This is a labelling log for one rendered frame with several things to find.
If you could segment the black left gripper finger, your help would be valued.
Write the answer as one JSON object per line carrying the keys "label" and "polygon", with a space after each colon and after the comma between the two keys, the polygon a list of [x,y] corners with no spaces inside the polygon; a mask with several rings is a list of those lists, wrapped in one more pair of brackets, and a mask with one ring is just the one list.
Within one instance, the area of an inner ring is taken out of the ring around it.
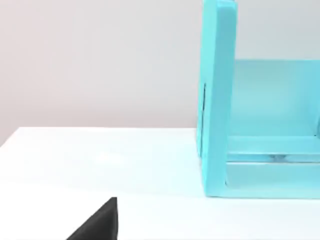
{"label": "black left gripper finger", "polygon": [[111,197],[66,240],[118,240],[118,199]]}

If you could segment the light blue rack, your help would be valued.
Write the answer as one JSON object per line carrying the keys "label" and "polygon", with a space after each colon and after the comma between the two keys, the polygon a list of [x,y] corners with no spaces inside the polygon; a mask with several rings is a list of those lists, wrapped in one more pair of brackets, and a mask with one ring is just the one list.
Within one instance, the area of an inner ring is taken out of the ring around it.
{"label": "light blue rack", "polygon": [[196,147],[208,197],[320,199],[320,59],[236,59],[235,0],[203,0]]}

